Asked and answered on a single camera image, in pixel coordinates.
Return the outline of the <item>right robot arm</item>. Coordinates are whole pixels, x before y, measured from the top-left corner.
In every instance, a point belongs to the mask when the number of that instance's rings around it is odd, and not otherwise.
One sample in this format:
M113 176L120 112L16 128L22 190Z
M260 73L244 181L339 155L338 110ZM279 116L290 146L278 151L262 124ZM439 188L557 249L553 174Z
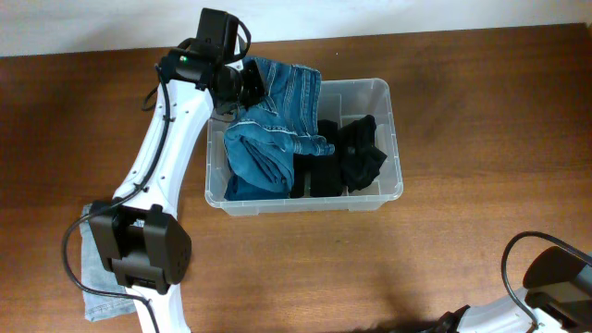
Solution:
M531 318L510 297L483 306L447 312L430 330L460 333L569 333L591 330L591 267L557 246L529 266L516 297L535 315Z

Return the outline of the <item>dark blue jeans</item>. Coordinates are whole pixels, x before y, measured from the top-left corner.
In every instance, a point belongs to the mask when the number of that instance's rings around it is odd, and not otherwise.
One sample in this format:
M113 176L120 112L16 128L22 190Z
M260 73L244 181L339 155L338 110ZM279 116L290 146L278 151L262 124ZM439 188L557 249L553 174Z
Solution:
M296 154L330 155L334 145L318 133L319 70L263 57L254 59L262 71L266 96L257 105L241 107L224 133L232 175L273 192L290 193Z

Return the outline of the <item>teal shirt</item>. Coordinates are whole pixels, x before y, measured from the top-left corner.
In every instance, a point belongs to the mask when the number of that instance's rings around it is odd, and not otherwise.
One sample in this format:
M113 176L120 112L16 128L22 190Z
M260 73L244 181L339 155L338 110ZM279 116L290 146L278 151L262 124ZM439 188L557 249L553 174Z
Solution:
M288 199L286 192L273 192L258 188L237 175L232 175L224 195L228 201L254 201Z

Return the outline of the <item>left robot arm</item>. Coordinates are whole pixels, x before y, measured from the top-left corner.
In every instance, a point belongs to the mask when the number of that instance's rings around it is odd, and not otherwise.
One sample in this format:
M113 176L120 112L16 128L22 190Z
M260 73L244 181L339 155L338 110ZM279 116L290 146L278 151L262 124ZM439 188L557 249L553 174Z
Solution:
M134 302L144 332L187 332L180 282L191 238L178 221L179 193L200 132L218 107L252 102L263 86L242 64L245 24L205 8L193 38L155 66L154 114L113 198L92 204L89 225L104 270Z

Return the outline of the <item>light blue jeans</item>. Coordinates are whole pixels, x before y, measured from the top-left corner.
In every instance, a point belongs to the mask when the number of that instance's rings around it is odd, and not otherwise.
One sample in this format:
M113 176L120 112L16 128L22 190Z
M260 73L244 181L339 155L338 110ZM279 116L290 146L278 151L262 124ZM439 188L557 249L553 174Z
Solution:
M80 224L81 283L94 290L124 293L113 273L104 269L88 222ZM90 322L111 319L136 312L133 300L99 296L84 291L84 317Z

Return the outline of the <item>dark green garment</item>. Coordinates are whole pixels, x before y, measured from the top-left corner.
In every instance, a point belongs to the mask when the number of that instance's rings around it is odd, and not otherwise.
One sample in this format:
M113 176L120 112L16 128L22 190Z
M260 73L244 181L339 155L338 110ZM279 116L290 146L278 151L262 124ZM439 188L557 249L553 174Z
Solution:
M366 115L339 130L339 165L348 192L371 185L387 155L376 147L376 120Z

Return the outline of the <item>black garment with print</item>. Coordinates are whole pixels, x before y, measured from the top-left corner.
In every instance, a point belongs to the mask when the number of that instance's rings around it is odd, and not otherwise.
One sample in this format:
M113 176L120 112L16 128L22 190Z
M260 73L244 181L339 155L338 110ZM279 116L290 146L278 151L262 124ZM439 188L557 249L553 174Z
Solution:
M330 155L294 155L294 184L290 198L336 197L343 192L339 162L339 127L331 120L317 122L318 133L334 145Z

